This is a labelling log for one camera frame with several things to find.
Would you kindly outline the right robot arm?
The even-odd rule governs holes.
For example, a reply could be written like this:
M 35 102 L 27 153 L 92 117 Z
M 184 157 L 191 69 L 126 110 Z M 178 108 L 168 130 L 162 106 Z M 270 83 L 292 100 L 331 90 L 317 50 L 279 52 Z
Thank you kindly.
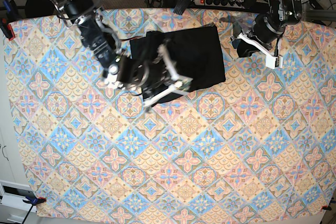
M 80 31 L 80 40 L 103 67 L 102 80 L 112 89 L 130 92 L 141 89 L 143 106 L 150 108 L 168 95 L 187 95 L 192 78 L 178 73 L 168 50 L 170 40 L 163 33 L 143 37 L 137 57 L 121 47 L 117 33 L 103 22 L 100 0 L 50 0 L 57 15 Z

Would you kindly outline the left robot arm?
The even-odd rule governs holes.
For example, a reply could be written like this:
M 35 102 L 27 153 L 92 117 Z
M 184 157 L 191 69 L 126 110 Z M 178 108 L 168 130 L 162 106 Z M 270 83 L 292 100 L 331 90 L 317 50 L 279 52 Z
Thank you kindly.
M 286 27 L 300 22 L 302 17 L 301 0 L 267 0 L 269 11 L 258 14 L 251 27 L 240 20 L 233 23 L 231 42 L 238 57 L 251 57 L 256 52 L 265 55 L 266 67 L 283 67 L 280 48 Z

